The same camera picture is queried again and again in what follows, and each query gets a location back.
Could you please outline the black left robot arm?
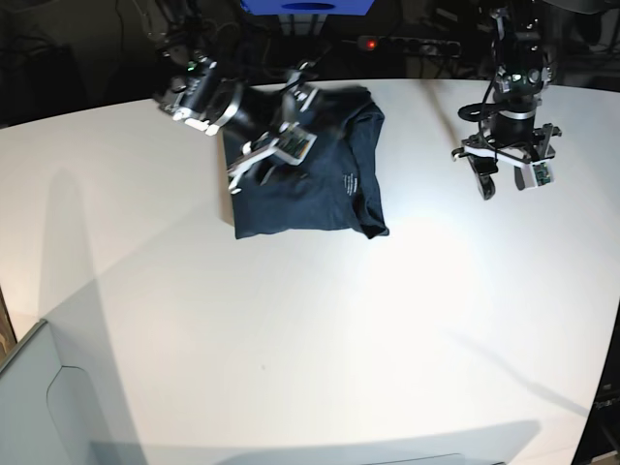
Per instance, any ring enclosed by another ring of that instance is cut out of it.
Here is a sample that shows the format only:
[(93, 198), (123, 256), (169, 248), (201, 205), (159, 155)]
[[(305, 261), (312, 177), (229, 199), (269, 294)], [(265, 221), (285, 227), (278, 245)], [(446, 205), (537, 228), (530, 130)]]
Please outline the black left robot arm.
[(536, 1), (491, 1), (492, 79), (478, 103), (458, 110), (458, 117), (477, 130), (451, 152), (465, 159), (477, 180), (481, 197), (489, 201), (496, 188), (493, 175), (501, 163), (512, 166), (518, 190), (540, 188), (554, 181), (551, 140), (559, 127), (536, 125), (541, 94), (551, 81)]

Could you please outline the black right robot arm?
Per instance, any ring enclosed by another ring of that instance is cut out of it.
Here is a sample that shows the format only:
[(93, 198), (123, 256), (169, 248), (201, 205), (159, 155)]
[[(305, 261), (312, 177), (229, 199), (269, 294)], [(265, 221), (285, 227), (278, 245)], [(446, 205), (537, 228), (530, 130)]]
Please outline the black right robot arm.
[(240, 153), (227, 168), (231, 194), (239, 193), (242, 178), (268, 159), (294, 167), (305, 161), (317, 140), (300, 120), (318, 101), (319, 90), (308, 81), (313, 62), (285, 70), (282, 88), (261, 91), (243, 77), (227, 77), (197, 2), (134, 5), (147, 38), (179, 69), (156, 99), (160, 111), (208, 136), (226, 131), (241, 140)]

